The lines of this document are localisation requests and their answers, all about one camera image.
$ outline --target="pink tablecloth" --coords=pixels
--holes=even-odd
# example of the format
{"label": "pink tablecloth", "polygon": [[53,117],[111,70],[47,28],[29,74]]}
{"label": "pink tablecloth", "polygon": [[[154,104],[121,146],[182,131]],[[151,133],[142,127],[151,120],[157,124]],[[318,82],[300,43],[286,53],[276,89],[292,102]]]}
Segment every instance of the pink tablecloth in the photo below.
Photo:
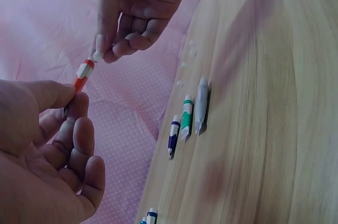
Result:
{"label": "pink tablecloth", "polygon": [[[99,64],[87,83],[95,152],[107,169],[102,205],[88,223],[133,222],[198,1],[183,1],[152,48]],[[88,56],[96,6],[96,0],[0,0],[0,78],[72,82]]]}

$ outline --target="gray pen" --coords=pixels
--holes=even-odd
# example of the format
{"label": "gray pen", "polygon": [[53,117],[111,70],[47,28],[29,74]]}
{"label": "gray pen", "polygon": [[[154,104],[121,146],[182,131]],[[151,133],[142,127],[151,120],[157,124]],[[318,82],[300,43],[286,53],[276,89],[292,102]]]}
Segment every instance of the gray pen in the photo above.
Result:
{"label": "gray pen", "polygon": [[208,106],[209,86],[208,79],[202,77],[197,89],[195,134],[199,133],[205,120],[206,108]]}

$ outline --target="fingernail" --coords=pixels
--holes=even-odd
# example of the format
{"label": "fingernail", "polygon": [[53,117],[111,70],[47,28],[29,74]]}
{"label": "fingernail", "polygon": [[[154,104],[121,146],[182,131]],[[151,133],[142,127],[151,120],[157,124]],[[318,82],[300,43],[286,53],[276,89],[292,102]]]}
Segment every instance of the fingernail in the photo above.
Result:
{"label": "fingernail", "polygon": [[96,37],[96,50],[104,52],[106,48],[107,37],[105,35],[98,34]]}

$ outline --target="white pen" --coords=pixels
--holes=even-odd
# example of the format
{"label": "white pen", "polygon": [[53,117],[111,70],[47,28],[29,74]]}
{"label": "white pen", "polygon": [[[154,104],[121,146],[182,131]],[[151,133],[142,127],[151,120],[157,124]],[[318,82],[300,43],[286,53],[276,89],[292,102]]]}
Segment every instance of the white pen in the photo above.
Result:
{"label": "white pen", "polygon": [[147,213],[147,224],[156,224],[157,221],[157,211],[155,208],[150,208]]}
{"label": "white pen", "polygon": [[208,106],[209,86],[208,79],[202,77],[197,89],[196,115],[195,115],[195,134],[199,133],[205,120],[206,109]]}

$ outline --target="wooden table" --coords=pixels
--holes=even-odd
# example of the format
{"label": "wooden table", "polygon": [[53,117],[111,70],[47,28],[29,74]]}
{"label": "wooden table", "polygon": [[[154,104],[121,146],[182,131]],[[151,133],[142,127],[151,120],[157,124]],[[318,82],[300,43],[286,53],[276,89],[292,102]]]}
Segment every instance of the wooden table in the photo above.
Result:
{"label": "wooden table", "polygon": [[[338,0],[201,0],[135,223],[149,207],[158,224],[338,223],[337,26]],[[169,161],[201,76],[207,130]]]}

